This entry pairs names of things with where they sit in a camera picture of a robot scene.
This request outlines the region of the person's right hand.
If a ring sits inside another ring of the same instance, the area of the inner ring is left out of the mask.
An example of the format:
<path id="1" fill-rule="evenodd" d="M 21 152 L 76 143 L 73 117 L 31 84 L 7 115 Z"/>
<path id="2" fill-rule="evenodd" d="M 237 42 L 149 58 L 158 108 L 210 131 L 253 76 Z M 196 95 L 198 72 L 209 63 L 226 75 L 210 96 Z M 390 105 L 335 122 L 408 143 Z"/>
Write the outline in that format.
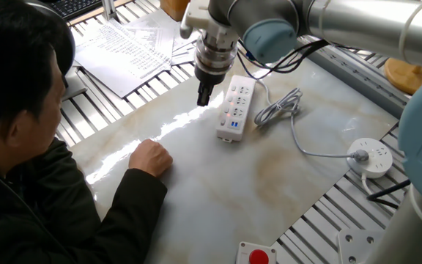
<path id="1" fill-rule="evenodd" d="M 173 158 L 158 142 L 146 139 L 130 155 L 129 169 L 139 169 L 153 177 L 160 177 L 171 167 Z"/>

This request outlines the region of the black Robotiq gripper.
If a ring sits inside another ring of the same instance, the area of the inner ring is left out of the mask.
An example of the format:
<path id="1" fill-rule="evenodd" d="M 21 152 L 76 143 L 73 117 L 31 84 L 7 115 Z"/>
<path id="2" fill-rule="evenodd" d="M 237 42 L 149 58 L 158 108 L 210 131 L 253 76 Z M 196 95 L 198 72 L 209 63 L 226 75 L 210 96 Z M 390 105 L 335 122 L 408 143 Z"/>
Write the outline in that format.
<path id="1" fill-rule="evenodd" d="M 202 70 L 198 65 L 196 65 L 195 76 L 201 82 L 199 84 L 199 96 L 197 100 L 197 105 L 207 106 L 210 101 L 210 97 L 212 95 L 214 86 L 220 84 L 225 79 L 226 73 L 211 74 L 206 72 L 205 70 Z"/>

